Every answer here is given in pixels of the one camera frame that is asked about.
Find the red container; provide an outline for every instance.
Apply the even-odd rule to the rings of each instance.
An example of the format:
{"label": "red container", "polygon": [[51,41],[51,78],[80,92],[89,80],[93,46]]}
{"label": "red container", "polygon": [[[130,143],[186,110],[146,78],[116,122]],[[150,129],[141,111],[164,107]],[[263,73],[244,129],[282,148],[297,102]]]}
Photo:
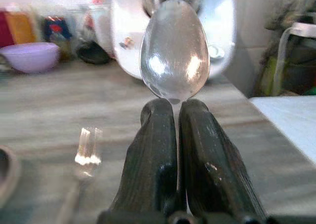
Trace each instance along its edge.
{"label": "red container", "polygon": [[9,25],[5,17],[5,11],[0,10],[0,47],[5,47],[13,44],[14,40],[12,38]]}

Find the wooden table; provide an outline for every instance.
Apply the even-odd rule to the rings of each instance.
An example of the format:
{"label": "wooden table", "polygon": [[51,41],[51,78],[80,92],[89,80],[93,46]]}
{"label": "wooden table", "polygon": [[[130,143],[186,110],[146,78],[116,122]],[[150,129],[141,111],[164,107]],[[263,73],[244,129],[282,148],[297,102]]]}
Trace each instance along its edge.
{"label": "wooden table", "polygon": [[[0,211],[1,224],[53,224],[74,182],[80,129],[104,131],[100,174],[74,216],[94,224],[119,186],[125,153],[140,127],[142,107],[155,96],[112,62],[74,61],[38,75],[14,75],[1,92],[1,143],[22,163],[16,192]],[[315,214],[316,167],[225,78],[207,83],[196,98],[207,104],[238,147],[269,214]]]}

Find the spoon bowl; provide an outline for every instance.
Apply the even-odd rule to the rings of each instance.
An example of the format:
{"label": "spoon bowl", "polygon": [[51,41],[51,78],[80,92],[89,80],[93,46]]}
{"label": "spoon bowl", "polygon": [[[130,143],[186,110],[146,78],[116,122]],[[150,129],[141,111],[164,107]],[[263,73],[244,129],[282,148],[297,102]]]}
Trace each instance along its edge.
{"label": "spoon bowl", "polygon": [[162,3],[143,36],[144,83],[158,97],[178,104],[204,86],[209,68],[207,41],[196,12],[183,0]]}

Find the purple bowl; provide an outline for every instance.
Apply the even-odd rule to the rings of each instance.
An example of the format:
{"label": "purple bowl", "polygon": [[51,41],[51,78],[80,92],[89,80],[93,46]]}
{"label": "purple bowl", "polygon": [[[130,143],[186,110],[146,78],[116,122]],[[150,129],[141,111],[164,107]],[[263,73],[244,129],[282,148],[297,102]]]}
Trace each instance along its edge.
{"label": "purple bowl", "polygon": [[10,45],[0,49],[11,66],[25,73],[38,73],[54,67],[59,59],[59,47],[53,43]]}

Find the orange container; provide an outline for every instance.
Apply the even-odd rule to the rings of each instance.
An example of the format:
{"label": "orange container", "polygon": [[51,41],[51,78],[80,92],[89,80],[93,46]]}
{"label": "orange container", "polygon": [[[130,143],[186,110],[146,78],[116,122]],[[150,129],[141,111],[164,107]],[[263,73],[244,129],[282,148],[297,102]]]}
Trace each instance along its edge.
{"label": "orange container", "polygon": [[23,12],[6,12],[5,17],[16,44],[33,43],[36,41],[31,21],[27,14]]}

